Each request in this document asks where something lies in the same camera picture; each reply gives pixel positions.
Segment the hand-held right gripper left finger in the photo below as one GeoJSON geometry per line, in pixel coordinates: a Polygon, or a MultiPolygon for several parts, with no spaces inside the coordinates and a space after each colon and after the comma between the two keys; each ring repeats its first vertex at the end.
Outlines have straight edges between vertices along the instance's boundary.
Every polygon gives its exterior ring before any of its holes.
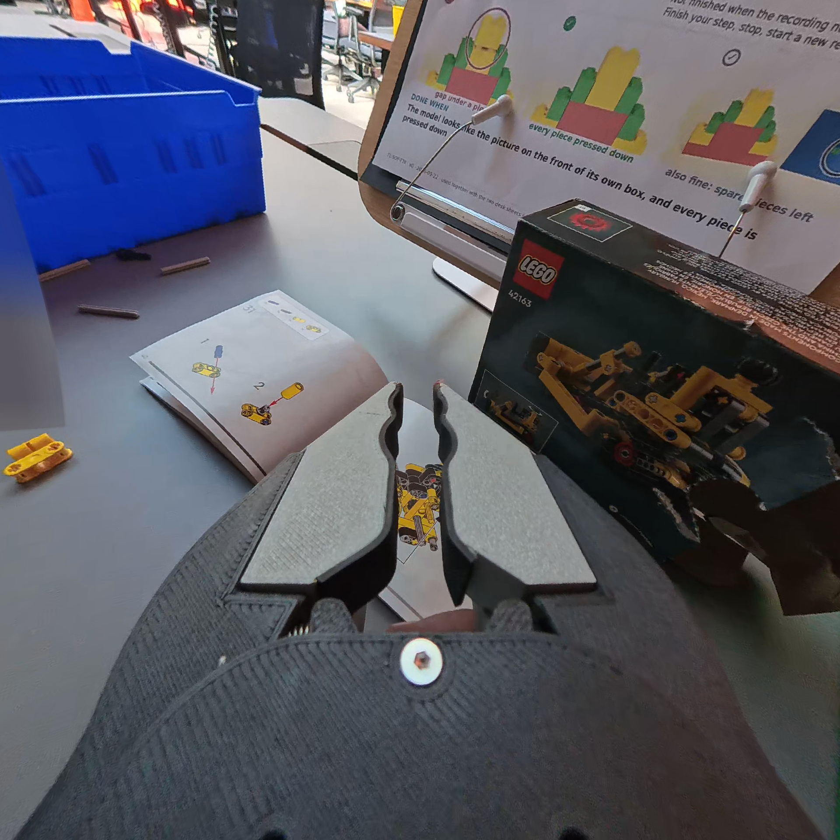
{"type": "Polygon", "coordinates": [[[325,597],[356,613],[396,569],[403,386],[387,383],[307,446],[252,546],[238,587],[325,597]]]}

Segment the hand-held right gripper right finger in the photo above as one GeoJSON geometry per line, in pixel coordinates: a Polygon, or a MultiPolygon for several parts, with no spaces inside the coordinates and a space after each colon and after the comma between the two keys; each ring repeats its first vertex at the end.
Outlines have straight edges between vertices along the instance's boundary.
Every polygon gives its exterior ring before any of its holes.
{"type": "Polygon", "coordinates": [[[434,386],[440,548],[454,604],[482,627],[503,601],[591,593],[595,573],[531,450],[448,385],[434,386]]]}

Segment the blue plastic bin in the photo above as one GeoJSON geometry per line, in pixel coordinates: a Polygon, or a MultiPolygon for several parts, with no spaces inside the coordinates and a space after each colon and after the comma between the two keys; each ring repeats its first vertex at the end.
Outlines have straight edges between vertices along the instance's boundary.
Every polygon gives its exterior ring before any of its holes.
{"type": "Polygon", "coordinates": [[[132,42],[1,38],[2,164],[38,271],[263,213],[257,88],[132,42]]]}

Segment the lego instruction booklet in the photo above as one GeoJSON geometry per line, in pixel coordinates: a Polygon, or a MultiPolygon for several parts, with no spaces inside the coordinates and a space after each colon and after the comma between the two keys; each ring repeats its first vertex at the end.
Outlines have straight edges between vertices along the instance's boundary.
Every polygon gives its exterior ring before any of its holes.
{"type": "MultiPolygon", "coordinates": [[[[351,336],[279,290],[134,353],[142,385],[253,484],[378,392],[386,378],[351,336]]],[[[404,621],[453,610],[438,511],[443,467],[431,411],[406,397],[395,481],[397,564],[381,599],[404,621]]]]}

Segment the dark lego set box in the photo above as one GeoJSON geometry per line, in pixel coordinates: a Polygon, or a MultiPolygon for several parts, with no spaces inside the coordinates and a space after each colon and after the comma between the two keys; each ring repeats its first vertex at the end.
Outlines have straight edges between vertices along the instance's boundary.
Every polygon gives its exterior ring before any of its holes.
{"type": "Polygon", "coordinates": [[[659,560],[838,612],[838,309],[572,200],[518,222],[469,399],[659,560]]]}

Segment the yellow lego assembly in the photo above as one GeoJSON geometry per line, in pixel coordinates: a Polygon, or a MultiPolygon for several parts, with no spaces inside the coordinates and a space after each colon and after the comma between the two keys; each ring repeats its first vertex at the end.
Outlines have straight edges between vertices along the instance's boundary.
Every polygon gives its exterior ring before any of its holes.
{"type": "Polygon", "coordinates": [[[7,450],[11,462],[3,474],[24,484],[39,478],[72,458],[73,452],[63,442],[48,434],[30,438],[7,450]]]}

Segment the grey office chair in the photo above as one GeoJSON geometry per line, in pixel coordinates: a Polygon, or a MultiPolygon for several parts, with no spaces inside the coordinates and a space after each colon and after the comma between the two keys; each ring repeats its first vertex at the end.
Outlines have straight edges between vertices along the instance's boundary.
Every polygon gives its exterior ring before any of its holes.
{"type": "Polygon", "coordinates": [[[354,102],[356,93],[368,90],[376,96],[384,69],[383,50],[363,42],[366,29],[360,25],[361,11],[344,1],[325,3],[322,21],[322,80],[336,80],[336,90],[346,91],[354,102]]]}

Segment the black office chair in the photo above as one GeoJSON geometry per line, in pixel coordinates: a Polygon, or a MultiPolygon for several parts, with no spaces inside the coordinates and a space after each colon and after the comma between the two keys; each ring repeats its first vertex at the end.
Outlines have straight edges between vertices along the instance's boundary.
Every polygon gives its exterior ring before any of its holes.
{"type": "Polygon", "coordinates": [[[239,1],[236,76],[262,98],[294,98],[324,109],[323,1],[239,1]]]}

